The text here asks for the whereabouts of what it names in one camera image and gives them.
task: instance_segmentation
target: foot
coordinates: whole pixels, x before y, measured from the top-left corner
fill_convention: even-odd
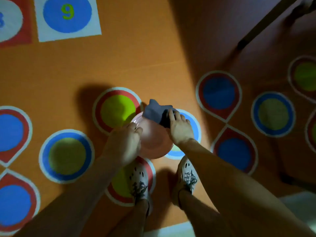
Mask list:
[[[149,209],[147,215],[149,215],[152,210],[152,204],[148,189],[148,174],[144,165],[134,160],[126,167],[126,172],[130,194],[133,197],[135,205],[141,200],[148,201]]]
[[[172,203],[181,208],[179,192],[181,190],[186,190],[192,194],[196,183],[198,182],[197,172],[186,156],[182,158],[178,165],[177,176],[178,181],[172,191]]]

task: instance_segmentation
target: leg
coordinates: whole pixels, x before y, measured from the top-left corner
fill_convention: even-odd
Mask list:
[[[177,175],[178,182],[172,191],[172,202],[185,212],[195,235],[230,236],[230,230],[221,215],[192,195],[198,175],[186,156],[179,163]]]
[[[149,201],[148,174],[145,167],[134,161],[125,167],[125,175],[128,177],[127,181],[135,207],[109,233],[108,237],[143,236],[146,217],[152,209]]]
[[[296,0],[281,0],[239,43],[237,48],[242,50],[257,35],[259,35],[268,25],[277,19]]]
[[[135,208],[109,233],[108,237],[143,236],[147,210],[148,201],[140,200]]]
[[[190,192],[181,190],[179,200],[197,237],[231,236],[230,230],[221,215],[196,199]]]

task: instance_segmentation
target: blue number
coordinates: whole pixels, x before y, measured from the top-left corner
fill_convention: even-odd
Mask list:
[[[52,29],[72,33],[88,25],[92,7],[88,0],[47,0],[43,16]]]
[[[2,12],[0,12],[0,28],[4,26],[4,20],[2,18],[3,18],[3,14]]]

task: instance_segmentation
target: plastic bowl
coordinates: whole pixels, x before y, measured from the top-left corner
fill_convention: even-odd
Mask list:
[[[141,112],[132,119],[137,127],[143,128],[139,156],[147,159],[158,159],[165,156],[173,146],[167,129],[142,115]]]

